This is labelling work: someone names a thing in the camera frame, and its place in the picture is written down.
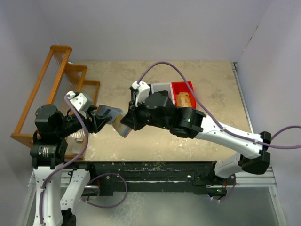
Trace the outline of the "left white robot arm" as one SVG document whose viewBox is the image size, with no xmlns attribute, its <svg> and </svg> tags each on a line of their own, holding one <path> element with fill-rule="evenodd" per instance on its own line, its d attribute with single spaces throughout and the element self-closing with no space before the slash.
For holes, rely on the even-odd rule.
<svg viewBox="0 0 301 226">
<path fill-rule="evenodd" d="M 60 195 L 64 168 L 66 137 L 84 130 L 85 136 L 99 132 L 111 120 L 95 114 L 90 106 L 84 115 L 64 116 L 55 105 L 46 104 L 36 111 L 33 147 L 30 150 L 36 180 L 35 226 L 74 226 L 76 206 L 85 183 L 90 179 L 90 167 L 75 170 L 65 194 Z"/>
</svg>

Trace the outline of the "pink leather card holder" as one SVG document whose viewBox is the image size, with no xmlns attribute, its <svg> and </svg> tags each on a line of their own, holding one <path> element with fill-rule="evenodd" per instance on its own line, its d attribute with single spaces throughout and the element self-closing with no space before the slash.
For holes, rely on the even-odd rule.
<svg viewBox="0 0 301 226">
<path fill-rule="evenodd" d="M 131 132 L 131 129 L 128 126 L 121 123 L 121 120 L 125 116 L 122 109 L 107 105 L 99 105 L 96 110 L 96 114 L 99 116 L 111 117 L 107 124 L 112 125 L 120 136 L 126 138 Z"/>
</svg>

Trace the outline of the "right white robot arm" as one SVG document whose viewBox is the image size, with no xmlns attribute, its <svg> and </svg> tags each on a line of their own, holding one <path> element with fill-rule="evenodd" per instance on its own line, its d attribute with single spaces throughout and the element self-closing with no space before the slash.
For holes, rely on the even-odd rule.
<svg viewBox="0 0 301 226">
<path fill-rule="evenodd" d="M 167 129 L 177 137 L 202 139 L 236 151 L 233 156 L 214 163 L 213 172 L 219 178 L 228 178 L 242 171 L 262 175 L 270 165 L 270 153 L 266 146 L 261 145 L 263 141 L 270 142 L 270 133 L 253 134 L 227 127 L 247 140 L 236 138 L 219 128 L 208 115 L 193 108 L 177 107 L 161 92 L 149 95 L 142 103 L 130 101 L 121 123 L 135 131 L 146 125 Z"/>
</svg>

